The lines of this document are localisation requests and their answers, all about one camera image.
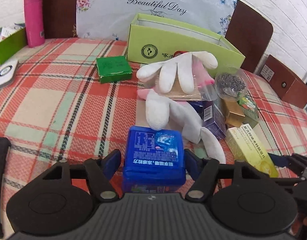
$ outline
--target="blue container lid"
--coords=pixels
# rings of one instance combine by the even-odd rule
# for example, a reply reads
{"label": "blue container lid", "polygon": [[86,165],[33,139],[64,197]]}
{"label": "blue container lid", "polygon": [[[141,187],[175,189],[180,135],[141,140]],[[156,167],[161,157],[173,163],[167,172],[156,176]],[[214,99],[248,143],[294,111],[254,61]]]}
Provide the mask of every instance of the blue container lid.
{"label": "blue container lid", "polygon": [[181,133],[129,129],[123,184],[180,186],[186,181]]}

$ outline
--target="white electronic device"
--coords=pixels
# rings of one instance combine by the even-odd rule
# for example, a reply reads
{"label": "white electronic device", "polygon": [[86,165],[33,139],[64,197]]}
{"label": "white electronic device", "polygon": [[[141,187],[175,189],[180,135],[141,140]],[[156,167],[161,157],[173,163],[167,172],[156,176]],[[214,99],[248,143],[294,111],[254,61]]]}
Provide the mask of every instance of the white electronic device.
{"label": "white electronic device", "polygon": [[10,85],[13,82],[17,65],[18,65],[17,59],[7,60],[4,64],[1,65],[0,89]]}

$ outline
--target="gray ribbed panel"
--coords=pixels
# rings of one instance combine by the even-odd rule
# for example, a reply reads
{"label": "gray ribbed panel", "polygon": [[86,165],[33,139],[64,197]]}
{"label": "gray ribbed panel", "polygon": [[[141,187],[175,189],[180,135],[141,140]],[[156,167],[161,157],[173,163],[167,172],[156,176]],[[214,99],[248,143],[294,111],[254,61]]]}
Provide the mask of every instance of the gray ribbed panel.
{"label": "gray ribbed panel", "polygon": [[250,237],[232,233],[212,220],[202,204],[180,194],[125,194],[116,203],[100,205],[83,226],[52,237],[16,233],[10,240],[291,240],[288,234]]}

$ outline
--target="white brick wall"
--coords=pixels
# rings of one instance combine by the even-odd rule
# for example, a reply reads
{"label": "white brick wall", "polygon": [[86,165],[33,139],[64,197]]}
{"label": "white brick wall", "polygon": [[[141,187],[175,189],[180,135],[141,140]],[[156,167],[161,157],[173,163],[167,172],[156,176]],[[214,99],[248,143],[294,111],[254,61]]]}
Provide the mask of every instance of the white brick wall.
{"label": "white brick wall", "polygon": [[[307,0],[242,0],[265,16],[274,33],[259,69],[272,54],[300,78],[307,73]],[[0,0],[0,26],[23,21],[22,0]]]}

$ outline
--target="brown drawer box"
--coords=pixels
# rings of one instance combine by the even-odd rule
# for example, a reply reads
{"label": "brown drawer box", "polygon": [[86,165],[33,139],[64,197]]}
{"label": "brown drawer box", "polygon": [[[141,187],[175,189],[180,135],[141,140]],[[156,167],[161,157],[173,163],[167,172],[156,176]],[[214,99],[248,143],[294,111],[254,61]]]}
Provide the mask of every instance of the brown drawer box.
{"label": "brown drawer box", "polygon": [[269,55],[261,76],[269,82],[282,101],[299,108],[307,104],[307,85],[272,55]]}

